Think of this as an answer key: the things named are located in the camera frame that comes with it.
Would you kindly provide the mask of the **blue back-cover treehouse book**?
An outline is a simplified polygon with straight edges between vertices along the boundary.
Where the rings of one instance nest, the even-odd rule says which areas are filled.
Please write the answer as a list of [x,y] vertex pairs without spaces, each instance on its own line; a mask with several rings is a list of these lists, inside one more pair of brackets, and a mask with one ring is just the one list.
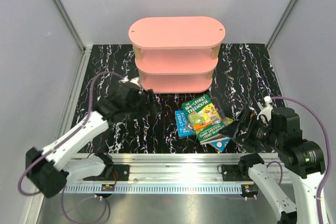
[[214,149],[222,153],[226,149],[226,146],[229,143],[229,141],[230,141],[230,138],[225,138],[222,140],[211,142],[210,146],[212,146]]

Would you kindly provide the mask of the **green 104-storey treehouse book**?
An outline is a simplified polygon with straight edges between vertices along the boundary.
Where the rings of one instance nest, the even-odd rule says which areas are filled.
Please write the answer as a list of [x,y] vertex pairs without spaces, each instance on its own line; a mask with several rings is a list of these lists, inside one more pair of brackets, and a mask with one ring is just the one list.
[[219,114],[217,106],[207,94],[184,102],[182,108],[200,144],[229,139],[220,134],[226,126],[226,117]]

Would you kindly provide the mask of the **yellow-green 65-storey treehouse book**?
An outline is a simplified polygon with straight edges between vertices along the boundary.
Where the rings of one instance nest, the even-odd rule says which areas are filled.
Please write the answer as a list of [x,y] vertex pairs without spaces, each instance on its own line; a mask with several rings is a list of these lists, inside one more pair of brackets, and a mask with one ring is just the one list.
[[225,117],[223,119],[223,122],[224,122],[224,125],[227,126],[227,125],[230,125],[231,123],[233,123],[233,119]]

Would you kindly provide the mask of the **dark tale of two cities book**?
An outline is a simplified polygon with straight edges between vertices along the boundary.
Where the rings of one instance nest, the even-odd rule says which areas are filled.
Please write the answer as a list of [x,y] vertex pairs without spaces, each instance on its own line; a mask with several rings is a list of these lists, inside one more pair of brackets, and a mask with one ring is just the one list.
[[218,114],[220,115],[220,117],[223,118],[225,116],[225,114],[224,114],[223,109],[220,106],[220,103],[219,103],[218,99],[215,98],[215,97],[211,97],[211,103],[214,105],[214,107],[215,107],[216,111],[218,112]]

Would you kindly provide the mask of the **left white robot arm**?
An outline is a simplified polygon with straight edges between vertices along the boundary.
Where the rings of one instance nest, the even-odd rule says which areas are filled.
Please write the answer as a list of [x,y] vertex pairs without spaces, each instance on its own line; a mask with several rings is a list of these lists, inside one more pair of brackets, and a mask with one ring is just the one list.
[[93,138],[124,118],[156,114],[153,90],[143,90],[138,84],[127,81],[117,92],[93,104],[87,116],[61,138],[42,150],[35,147],[28,150],[26,176],[46,198],[57,195],[69,182],[116,178],[114,162],[107,153],[97,152],[79,161],[72,161],[72,157]]

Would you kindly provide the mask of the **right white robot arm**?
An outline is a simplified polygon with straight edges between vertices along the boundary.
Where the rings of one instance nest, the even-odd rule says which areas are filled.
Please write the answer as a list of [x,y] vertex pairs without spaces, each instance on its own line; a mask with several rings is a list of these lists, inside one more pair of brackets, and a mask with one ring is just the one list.
[[[221,165],[223,180],[249,180],[274,211],[278,223],[328,223],[321,188],[327,174],[321,147],[302,137],[300,117],[291,108],[271,109],[270,116],[256,115],[244,109],[236,121],[220,133],[241,144],[249,152],[236,165]],[[279,184],[269,175],[267,165],[257,153],[259,145],[273,148],[291,178],[295,200],[290,200]]]

